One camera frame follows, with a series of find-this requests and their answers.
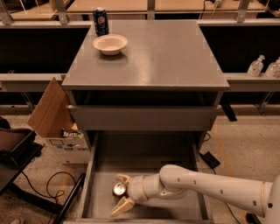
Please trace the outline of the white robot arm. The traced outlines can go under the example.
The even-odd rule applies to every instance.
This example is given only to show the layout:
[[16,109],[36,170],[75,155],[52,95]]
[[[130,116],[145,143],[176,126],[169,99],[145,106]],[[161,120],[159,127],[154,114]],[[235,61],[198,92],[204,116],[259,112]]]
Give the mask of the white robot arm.
[[168,164],[157,174],[135,177],[118,174],[116,178],[126,186],[126,191],[112,209],[113,217],[150,199],[180,199],[186,191],[193,190],[262,216],[265,224],[280,224],[279,177],[265,182],[191,171]]

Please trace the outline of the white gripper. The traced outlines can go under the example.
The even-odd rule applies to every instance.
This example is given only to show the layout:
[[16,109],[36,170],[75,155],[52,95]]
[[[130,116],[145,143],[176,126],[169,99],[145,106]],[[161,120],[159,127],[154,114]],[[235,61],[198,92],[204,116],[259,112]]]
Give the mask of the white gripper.
[[129,198],[123,196],[113,207],[111,216],[116,217],[120,214],[128,212],[135,203],[144,203],[143,176],[131,177],[126,174],[117,174],[116,178],[127,185],[127,194]]

